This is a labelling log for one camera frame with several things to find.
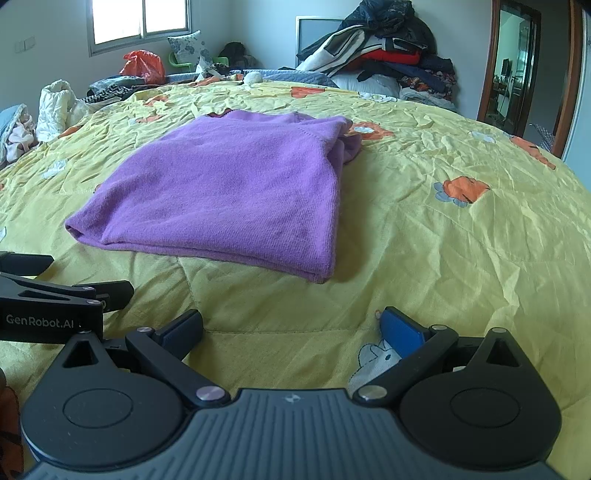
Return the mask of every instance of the folded purple sweater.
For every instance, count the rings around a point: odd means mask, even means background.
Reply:
[[[335,268],[344,117],[203,116],[134,152],[66,220],[107,250],[205,257],[321,283]]]

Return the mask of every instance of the floral pillow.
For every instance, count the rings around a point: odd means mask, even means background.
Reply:
[[[191,63],[198,65],[203,59],[205,63],[213,63],[209,50],[205,47],[205,42],[201,39],[201,31],[180,37],[169,37],[168,43],[173,49],[174,56],[179,63]]]

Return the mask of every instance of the pile of clothes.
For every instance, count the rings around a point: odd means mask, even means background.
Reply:
[[[453,63],[437,56],[435,37],[410,0],[363,0],[336,32],[298,58],[298,70],[325,73],[337,84],[351,72],[359,82],[390,77],[403,87],[399,98],[456,110]]]
[[[0,112],[0,170],[15,163],[37,144],[35,122],[25,104]]]

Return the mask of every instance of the bed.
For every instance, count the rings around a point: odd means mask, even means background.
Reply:
[[[563,412],[550,463],[591,476],[591,195],[560,160],[444,109],[328,87],[265,82],[171,85],[87,117],[0,173],[2,249],[51,254],[61,284],[129,280],[105,336],[161,326],[187,309],[205,321],[191,367],[239,387],[345,387],[393,305],[461,335],[508,328]],[[336,271],[324,284],[259,267],[77,243],[64,229],[138,147],[225,109],[345,115],[363,135],[345,167]],[[24,401],[58,346],[6,343],[0,365]]]

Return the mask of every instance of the red clothing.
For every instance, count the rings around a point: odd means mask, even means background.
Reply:
[[[400,53],[397,51],[374,50],[360,56],[364,60],[390,61],[403,65],[417,65],[421,61],[421,52]]]

